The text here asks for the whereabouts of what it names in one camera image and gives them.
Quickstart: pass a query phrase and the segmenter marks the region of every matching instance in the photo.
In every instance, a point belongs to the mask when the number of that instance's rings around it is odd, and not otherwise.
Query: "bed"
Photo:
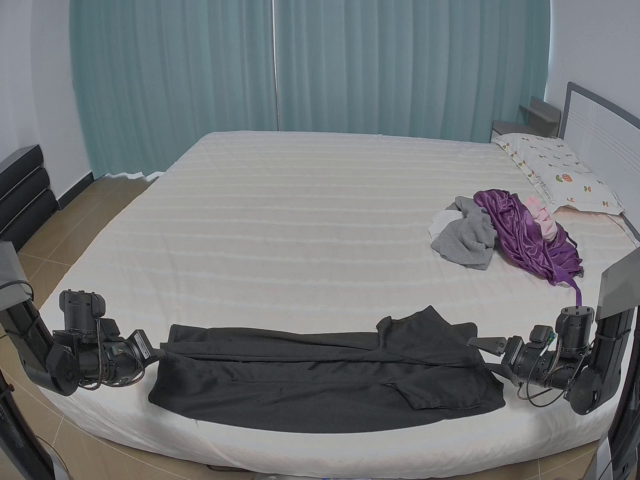
[[[585,97],[570,87],[568,100],[572,93]],[[601,117],[587,113],[583,126],[580,98],[565,109],[565,140],[596,141],[586,130]],[[590,106],[594,100],[586,98]],[[607,128],[612,133],[615,123]],[[634,140],[639,151],[640,138]],[[430,249],[433,215],[455,196],[489,188],[523,199],[535,194],[495,144],[212,133],[101,231],[41,313],[49,328],[62,328],[60,290],[95,291],[124,335],[143,328],[157,344],[174,323],[371,331],[384,316],[430,304],[450,323],[476,322],[479,335],[528,336],[533,325],[553,324],[574,304],[572,288],[552,287],[500,252],[478,271]],[[604,268],[638,242],[619,217],[571,209],[554,216],[578,243],[585,267],[578,283],[584,303],[594,306]],[[44,394],[85,430],[132,447],[258,472],[377,478],[466,474],[585,444],[600,437],[618,402],[616,396],[588,416],[574,414],[564,400],[535,409],[507,383],[506,406],[484,415],[361,434],[277,433],[187,419],[149,404],[156,370],[148,368],[128,389]]]

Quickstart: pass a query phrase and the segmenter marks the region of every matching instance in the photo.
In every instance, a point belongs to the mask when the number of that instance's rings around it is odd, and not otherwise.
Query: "clothing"
[[[436,240],[438,235],[446,228],[447,224],[454,220],[462,219],[463,215],[460,210],[442,210],[434,215],[429,226],[429,234],[431,235],[431,241]]]
[[[551,217],[551,213],[547,209],[547,205],[541,203],[539,199],[535,196],[529,196],[524,201],[524,206],[527,207],[529,213],[533,217],[538,225],[540,226],[540,231],[542,231],[542,238],[547,242],[551,242],[557,233],[558,228],[556,226],[556,221]]]
[[[447,224],[431,248],[453,263],[486,270],[497,236],[491,217],[468,197],[456,197],[446,210],[459,210],[463,218]]]
[[[551,242],[542,238],[540,226],[517,194],[505,190],[477,192],[474,201],[485,208],[498,233],[502,250],[508,258],[524,270],[546,278],[553,286],[561,281],[575,289],[575,304],[582,305],[582,294],[573,277],[583,268],[577,244],[560,224]]]
[[[149,402],[189,418],[302,433],[405,428],[493,411],[502,384],[434,308],[378,332],[172,325]]]

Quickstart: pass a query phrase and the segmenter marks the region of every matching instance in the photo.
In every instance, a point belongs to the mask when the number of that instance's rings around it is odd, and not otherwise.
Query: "tiled floor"
[[[69,267],[75,263],[100,230],[149,182],[124,177],[101,178],[49,219],[19,253],[20,263],[35,289],[37,308],[43,304]],[[0,366],[20,410],[36,434],[53,444],[75,480],[248,480],[249,473],[220,473],[193,462],[143,452],[78,428],[27,379],[10,340],[0,340]],[[594,444],[588,444],[540,460],[513,464],[458,480],[579,479],[586,470]],[[0,451],[0,478],[21,476]]]

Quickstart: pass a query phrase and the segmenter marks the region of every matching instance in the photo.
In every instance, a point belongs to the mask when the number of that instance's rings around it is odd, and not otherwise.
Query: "black cushioned headboard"
[[[0,240],[12,242],[16,251],[58,205],[43,162],[38,145],[18,149],[0,162]]]

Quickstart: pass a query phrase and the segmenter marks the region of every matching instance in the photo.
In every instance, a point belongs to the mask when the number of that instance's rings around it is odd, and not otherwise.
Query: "pillow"
[[[561,206],[610,215],[620,215],[624,210],[613,190],[580,162],[564,140],[507,133],[492,142],[524,171],[551,212]]]

